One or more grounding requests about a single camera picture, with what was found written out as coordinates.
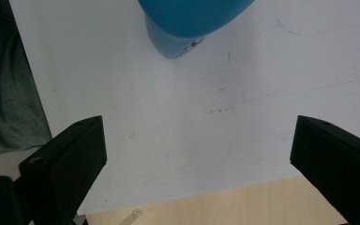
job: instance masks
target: blue object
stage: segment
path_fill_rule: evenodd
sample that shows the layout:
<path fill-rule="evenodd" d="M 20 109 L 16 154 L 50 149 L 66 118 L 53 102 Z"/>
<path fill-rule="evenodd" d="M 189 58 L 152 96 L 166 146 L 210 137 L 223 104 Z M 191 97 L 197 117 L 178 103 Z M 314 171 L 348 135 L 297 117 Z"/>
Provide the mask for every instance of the blue object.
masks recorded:
<path fill-rule="evenodd" d="M 167 58 L 191 51 L 254 0 L 139 0 L 151 42 Z"/>

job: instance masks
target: white table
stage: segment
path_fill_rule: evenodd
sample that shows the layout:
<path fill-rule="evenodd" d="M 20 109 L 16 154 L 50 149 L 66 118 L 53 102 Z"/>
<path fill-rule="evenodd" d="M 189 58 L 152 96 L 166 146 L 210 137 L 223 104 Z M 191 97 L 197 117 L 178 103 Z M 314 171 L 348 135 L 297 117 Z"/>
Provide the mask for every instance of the white table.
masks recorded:
<path fill-rule="evenodd" d="M 176 60 L 136 0 L 10 2 L 53 135 L 103 116 L 80 214 L 297 175 L 298 114 L 360 136 L 360 0 L 257 0 Z"/>

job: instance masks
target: white surface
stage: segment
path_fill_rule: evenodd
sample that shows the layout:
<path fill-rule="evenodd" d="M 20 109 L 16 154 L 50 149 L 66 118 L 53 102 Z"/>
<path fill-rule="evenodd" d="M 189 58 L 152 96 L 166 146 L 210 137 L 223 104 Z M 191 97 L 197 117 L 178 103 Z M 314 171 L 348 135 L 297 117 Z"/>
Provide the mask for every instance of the white surface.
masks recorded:
<path fill-rule="evenodd" d="M 103 116 L 81 214 L 297 175 L 298 114 L 360 136 L 360 0 L 257 0 L 176 60 L 136 0 L 10 2 L 53 135 Z"/>

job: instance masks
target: gray fabric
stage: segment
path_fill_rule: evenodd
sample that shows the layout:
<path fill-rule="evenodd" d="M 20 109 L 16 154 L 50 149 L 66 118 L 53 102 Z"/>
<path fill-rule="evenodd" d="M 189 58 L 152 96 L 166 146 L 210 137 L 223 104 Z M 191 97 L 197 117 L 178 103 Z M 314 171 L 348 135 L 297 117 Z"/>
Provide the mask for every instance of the gray fabric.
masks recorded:
<path fill-rule="evenodd" d="M 52 138 L 8 0 L 0 0 L 0 154 Z"/>

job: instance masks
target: gray cloth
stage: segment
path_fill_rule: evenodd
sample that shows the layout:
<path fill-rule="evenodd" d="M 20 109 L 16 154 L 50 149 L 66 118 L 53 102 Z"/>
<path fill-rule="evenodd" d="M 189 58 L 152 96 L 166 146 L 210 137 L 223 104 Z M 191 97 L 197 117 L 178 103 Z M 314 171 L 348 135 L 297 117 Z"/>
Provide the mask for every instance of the gray cloth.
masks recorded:
<path fill-rule="evenodd" d="M 0 0 L 0 154 L 52 138 L 8 0 Z"/>

